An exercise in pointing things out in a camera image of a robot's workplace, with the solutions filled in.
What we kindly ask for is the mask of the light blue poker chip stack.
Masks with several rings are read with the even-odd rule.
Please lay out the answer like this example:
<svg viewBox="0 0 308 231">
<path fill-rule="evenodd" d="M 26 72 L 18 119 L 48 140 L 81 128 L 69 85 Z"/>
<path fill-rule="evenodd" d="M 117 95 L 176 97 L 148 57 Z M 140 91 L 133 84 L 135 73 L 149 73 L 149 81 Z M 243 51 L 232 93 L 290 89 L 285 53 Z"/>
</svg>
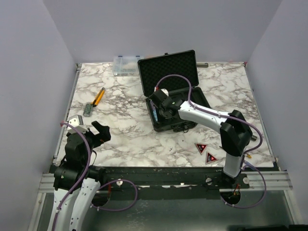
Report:
<svg viewBox="0 0 308 231">
<path fill-rule="evenodd" d="M 154 115 L 155 122 L 158 123 L 158 116 L 157 116 L 156 109 L 153 110 L 153 115 Z"/>
</svg>

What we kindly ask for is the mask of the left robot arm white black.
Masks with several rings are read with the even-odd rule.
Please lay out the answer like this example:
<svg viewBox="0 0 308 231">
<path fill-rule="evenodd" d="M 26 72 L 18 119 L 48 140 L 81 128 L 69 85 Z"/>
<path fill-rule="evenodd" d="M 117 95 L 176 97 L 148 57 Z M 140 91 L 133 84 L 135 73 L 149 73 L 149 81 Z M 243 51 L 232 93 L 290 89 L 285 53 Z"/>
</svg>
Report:
<svg viewBox="0 0 308 231">
<path fill-rule="evenodd" d="M 104 169 L 90 164 L 91 154 L 110 141 L 108 126 L 92 122 L 98 134 L 85 128 L 76 118 L 63 122 L 67 127 L 65 156 L 54 172 L 53 208 L 50 231 L 79 231 L 96 192 L 107 183 Z"/>
</svg>

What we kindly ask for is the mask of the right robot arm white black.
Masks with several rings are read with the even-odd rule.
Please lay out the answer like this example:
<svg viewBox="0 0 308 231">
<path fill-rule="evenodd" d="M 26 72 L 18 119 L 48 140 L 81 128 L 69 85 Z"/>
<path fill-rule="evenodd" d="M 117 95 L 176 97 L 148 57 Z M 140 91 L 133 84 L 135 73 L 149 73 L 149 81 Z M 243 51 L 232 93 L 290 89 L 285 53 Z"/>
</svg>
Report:
<svg viewBox="0 0 308 231">
<path fill-rule="evenodd" d="M 226 152 L 222 185 L 231 189 L 239 183 L 238 175 L 244 162 L 244 151 L 252 137 L 252 131 L 241 112 L 220 112 L 188 100 L 174 100 L 167 95 L 166 90 L 155 91 L 150 96 L 150 101 L 166 119 L 179 116 L 182 120 L 192 121 L 219 133 L 221 147 Z"/>
</svg>

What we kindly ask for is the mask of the purple poker chip stack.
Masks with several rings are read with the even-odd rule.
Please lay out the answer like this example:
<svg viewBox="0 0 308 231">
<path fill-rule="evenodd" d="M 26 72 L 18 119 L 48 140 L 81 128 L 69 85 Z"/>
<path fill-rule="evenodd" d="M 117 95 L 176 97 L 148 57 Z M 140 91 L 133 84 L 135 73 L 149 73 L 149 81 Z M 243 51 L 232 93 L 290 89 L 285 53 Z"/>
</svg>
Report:
<svg viewBox="0 0 308 231">
<path fill-rule="evenodd" d="M 154 105 L 153 101 L 150 101 L 150 104 L 151 104 L 151 107 L 152 107 L 153 109 L 155 109 L 155 105 Z"/>
</svg>

